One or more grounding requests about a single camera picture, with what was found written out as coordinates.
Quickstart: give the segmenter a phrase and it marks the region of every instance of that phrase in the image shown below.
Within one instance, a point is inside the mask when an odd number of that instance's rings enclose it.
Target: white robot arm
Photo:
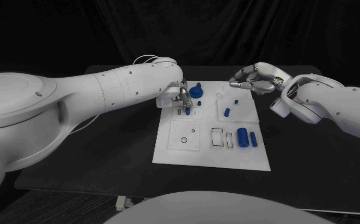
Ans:
[[[246,82],[239,82],[245,74]],[[291,112],[312,124],[324,117],[330,118],[345,133],[360,138],[360,88],[344,87],[333,79],[315,74],[292,77],[266,63],[240,69],[229,83],[233,88],[250,89],[258,94],[279,90],[281,97],[269,108],[281,117]]]
[[[157,107],[191,97],[171,58],[66,78],[0,73],[0,183],[39,162],[91,117],[157,97]]]

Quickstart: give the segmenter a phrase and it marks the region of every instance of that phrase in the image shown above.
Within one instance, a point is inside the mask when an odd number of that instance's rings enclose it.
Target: black table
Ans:
[[[118,66],[91,66],[96,73]],[[227,81],[240,66],[183,66],[184,78]],[[321,74],[312,66],[279,66],[292,76]],[[60,190],[128,197],[207,190],[252,195],[301,209],[360,213],[360,139],[335,123],[281,118],[269,105],[279,92],[253,93],[272,171],[153,163],[161,109],[155,100],[108,112],[26,168],[19,189]]]

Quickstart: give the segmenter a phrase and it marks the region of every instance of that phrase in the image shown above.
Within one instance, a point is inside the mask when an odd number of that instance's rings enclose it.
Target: white platform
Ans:
[[[183,102],[161,109],[153,163],[269,171],[250,91],[232,88],[229,82],[209,81],[187,81],[189,89],[197,82],[204,94],[193,99],[191,114],[186,116]],[[226,108],[229,117],[223,116]],[[223,129],[225,147],[212,145],[212,128]],[[248,129],[248,137],[255,133],[258,147],[252,147],[250,138],[249,147],[239,147],[239,128]],[[233,148],[226,148],[226,133],[232,133]]]

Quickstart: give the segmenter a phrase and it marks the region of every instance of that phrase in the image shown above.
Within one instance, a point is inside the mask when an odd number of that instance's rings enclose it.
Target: cable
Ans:
[[[154,58],[161,58],[161,57],[154,56],[154,57],[148,58],[148,59],[144,61],[144,63],[145,63],[148,60],[154,59]]]
[[[144,56],[155,56],[155,55],[142,55],[142,56],[140,56],[138,58],[141,58],[141,57],[144,57]],[[135,64],[138,58],[134,60],[132,65]]]
[[[99,116],[99,115],[96,115],[96,117],[92,119],[92,121],[91,121],[81,129],[75,130],[70,134],[73,134],[73,133],[76,133],[78,131],[81,131],[82,129],[85,129],[85,128],[92,124],[92,122],[96,120],[98,116]]]

